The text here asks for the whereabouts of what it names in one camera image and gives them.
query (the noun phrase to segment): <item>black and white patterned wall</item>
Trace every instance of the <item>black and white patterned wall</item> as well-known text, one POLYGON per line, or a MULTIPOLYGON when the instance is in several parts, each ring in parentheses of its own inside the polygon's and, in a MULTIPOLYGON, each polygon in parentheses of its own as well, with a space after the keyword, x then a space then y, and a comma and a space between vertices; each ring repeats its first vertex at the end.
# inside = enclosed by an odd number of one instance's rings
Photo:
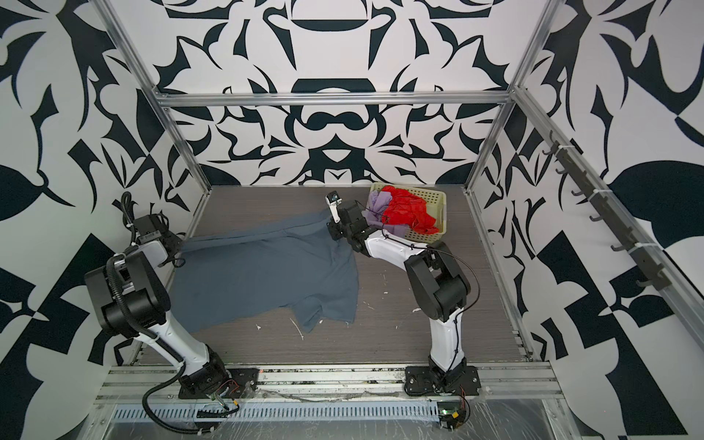
MULTIPOLYGON (((703 6, 568 0, 527 83, 700 289, 703 6)), ((585 438, 702 438, 704 353, 547 148, 515 110, 474 189, 536 355, 585 438)))
POLYGON ((506 89, 545 0, 113 1, 163 92, 506 89))
POLYGON ((175 108, 211 184, 464 183, 496 104, 175 108))
POLYGON ((183 232, 201 189, 85 0, 0 1, 0 102, 0 436, 53 440, 126 356, 83 281, 128 245, 116 199, 183 232))

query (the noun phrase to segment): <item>clear plastic sheet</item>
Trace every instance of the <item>clear plastic sheet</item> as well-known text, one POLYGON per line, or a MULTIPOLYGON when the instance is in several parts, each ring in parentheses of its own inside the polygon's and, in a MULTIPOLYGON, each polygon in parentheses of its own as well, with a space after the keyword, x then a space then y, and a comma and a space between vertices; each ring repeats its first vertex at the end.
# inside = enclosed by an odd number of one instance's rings
MULTIPOLYGON (((266 406, 248 403, 245 406, 266 406)), ((476 439, 476 440, 543 440, 552 439, 551 424, 540 400, 489 399, 480 396, 470 401, 471 415, 467 423, 450 432, 437 422, 427 420, 340 420, 340 421, 228 421, 202 438, 213 440, 240 439, 476 439)), ((182 426, 194 427, 184 423, 182 426)), ((196 439, 194 435, 175 434, 148 422, 116 422, 111 420, 106 440, 196 439)))

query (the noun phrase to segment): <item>laundry basket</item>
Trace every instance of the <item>laundry basket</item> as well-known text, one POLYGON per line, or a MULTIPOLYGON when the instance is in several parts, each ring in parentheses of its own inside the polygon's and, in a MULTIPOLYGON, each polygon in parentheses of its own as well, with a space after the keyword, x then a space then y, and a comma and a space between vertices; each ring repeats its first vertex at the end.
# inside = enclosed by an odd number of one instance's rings
MULTIPOLYGON (((381 191, 382 188, 387 185, 387 183, 375 182, 372 185, 370 192, 381 191)), ((391 186, 405 189, 411 194, 419 196, 421 199, 425 200, 427 212, 435 219, 434 226, 440 230, 437 234, 418 234, 409 228, 404 238, 411 241, 417 241, 418 243, 432 243, 436 240, 440 240, 440 237, 442 237, 447 230, 447 197, 445 196, 445 193, 442 191, 432 191, 425 188, 402 187, 399 185, 391 186)))

